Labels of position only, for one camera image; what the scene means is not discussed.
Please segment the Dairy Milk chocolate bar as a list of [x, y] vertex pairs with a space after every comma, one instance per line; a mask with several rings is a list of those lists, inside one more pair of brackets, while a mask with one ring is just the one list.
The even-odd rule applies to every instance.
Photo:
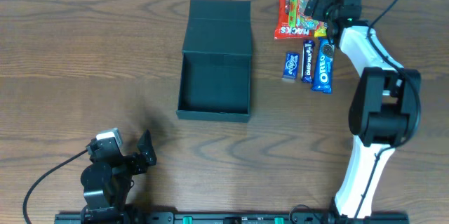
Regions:
[[312, 83], [311, 62], [313, 57], [315, 43], [312, 40], [304, 40], [302, 47], [302, 73], [301, 81], [304, 83]]

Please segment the blue Eclipse mints box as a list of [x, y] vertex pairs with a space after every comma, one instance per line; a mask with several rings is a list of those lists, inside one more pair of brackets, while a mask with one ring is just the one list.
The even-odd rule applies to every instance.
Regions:
[[283, 78], [284, 79], [297, 79], [298, 75], [298, 62], [300, 59], [300, 54], [295, 52], [287, 52], [286, 59], [283, 68]]

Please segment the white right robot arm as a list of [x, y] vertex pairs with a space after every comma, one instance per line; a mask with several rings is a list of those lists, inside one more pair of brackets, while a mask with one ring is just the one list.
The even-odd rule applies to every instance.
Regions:
[[351, 60], [359, 82], [348, 115], [353, 145], [342, 186], [319, 223], [408, 223], [405, 213], [371, 209], [382, 171], [420, 123], [421, 75], [396, 62], [361, 19], [361, 0], [308, 0], [304, 14], [327, 24], [320, 40], [313, 88], [331, 90], [336, 51]]

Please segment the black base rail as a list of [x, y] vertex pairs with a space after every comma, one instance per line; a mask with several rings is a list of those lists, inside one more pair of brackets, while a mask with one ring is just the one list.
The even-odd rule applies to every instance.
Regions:
[[362, 223], [362, 224], [409, 224], [404, 213], [374, 213], [364, 219], [337, 217], [331, 213], [295, 212], [291, 216], [283, 214], [209, 214], [153, 212], [146, 216], [134, 217], [128, 223], [146, 224], [321, 224], [321, 223]]

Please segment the blue Oreo cookie pack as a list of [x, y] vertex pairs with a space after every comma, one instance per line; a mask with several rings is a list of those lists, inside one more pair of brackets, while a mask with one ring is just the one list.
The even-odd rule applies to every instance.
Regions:
[[322, 93], [332, 93], [333, 82], [333, 59], [335, 46], [326, 38], [319, 38], [319, 50], [316, 58], [314, 79], [312, 84], [313, 91]]

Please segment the Haribo gummy worms bag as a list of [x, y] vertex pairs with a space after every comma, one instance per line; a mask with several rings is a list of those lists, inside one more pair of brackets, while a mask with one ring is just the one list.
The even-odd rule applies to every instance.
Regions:
[[299, 26], [315, 31], [317, 28], [319, 21], [314, 20], [309, 16], [305, 15], [306, 6], [308, 0], [289, 0], [289, 25], [294, 27], [296, 24]]

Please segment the dark green open box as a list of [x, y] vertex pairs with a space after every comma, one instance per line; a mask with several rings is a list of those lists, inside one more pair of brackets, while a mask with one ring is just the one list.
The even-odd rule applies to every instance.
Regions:
[[176, 111], [179, 119], [249, 121], [250, 15], [249, 1], [190, 1]]

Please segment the red Hacks candy bag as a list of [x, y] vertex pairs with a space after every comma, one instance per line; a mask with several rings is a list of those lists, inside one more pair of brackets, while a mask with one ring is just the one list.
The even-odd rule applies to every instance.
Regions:
[[275, 39], [301, 39], [313, 36], [311, 30], [305, 29], [298, 24], [291, 27], [289, 21], [289, 0], [279, 0], [278, 22], [274, 30]]

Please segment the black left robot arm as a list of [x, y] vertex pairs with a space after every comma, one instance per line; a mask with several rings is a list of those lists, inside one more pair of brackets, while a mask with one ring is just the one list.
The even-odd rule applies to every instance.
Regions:
[[138, 151], [123, 155], [123, 141], [117, 128], [96, 135], [86, 146], [92, 162], [81, 174], [86, 206], [81, 210], [81, 223], [145, 223], [141, 210], [127, 204], [134, 185], [133, 176], [145, 174], [157, 157], [151, 133], [145, 130], [138, 141]]

